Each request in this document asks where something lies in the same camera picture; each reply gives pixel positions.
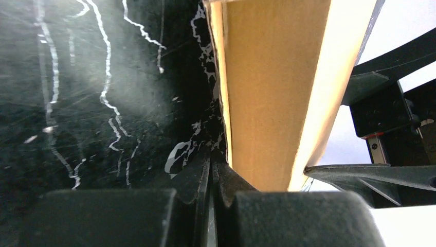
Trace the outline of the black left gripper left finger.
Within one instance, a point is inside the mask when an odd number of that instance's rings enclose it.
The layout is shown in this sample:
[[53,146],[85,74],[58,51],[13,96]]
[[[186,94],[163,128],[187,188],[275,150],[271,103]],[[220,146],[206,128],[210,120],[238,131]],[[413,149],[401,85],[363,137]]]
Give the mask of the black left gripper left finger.
[[206,246],[211,153],[157,188],[57,190],[25,219],[21,246]]

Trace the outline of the brown cardboard box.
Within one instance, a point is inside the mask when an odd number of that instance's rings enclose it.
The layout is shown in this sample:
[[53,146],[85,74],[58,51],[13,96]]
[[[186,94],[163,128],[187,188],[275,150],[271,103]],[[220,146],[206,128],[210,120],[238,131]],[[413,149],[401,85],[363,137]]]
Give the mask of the brown cardboard box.
[[299,191],[322,157],[383,1],[204,1],[229,166]]

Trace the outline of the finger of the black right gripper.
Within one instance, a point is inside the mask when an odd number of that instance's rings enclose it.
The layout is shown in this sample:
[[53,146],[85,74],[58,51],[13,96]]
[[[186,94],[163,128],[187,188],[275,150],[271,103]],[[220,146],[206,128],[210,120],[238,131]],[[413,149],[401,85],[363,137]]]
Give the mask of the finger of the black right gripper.
[[[435,30],[353,68],[351,76],[378,73],[399,82],[435,61]],[[307,167],[305,175],[359,194],[374,208],[435,204],[435,165],[394,167],[349,164]]]

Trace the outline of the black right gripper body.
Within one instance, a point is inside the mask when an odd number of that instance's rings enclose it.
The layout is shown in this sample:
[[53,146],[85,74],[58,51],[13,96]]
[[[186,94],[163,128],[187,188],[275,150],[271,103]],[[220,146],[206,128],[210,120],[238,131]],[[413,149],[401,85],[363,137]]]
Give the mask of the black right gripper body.
[[435,165],[435,80],[404,92],[397,80],[378,73],[355,75],[342,104],[372,163]]

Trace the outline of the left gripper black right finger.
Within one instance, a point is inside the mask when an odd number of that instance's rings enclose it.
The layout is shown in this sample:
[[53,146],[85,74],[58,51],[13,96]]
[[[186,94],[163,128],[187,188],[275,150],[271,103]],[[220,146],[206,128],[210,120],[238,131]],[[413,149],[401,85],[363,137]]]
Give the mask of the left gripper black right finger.
[[218,246],[384,246],[350,192],[260,192],[226,163],[211,163]]

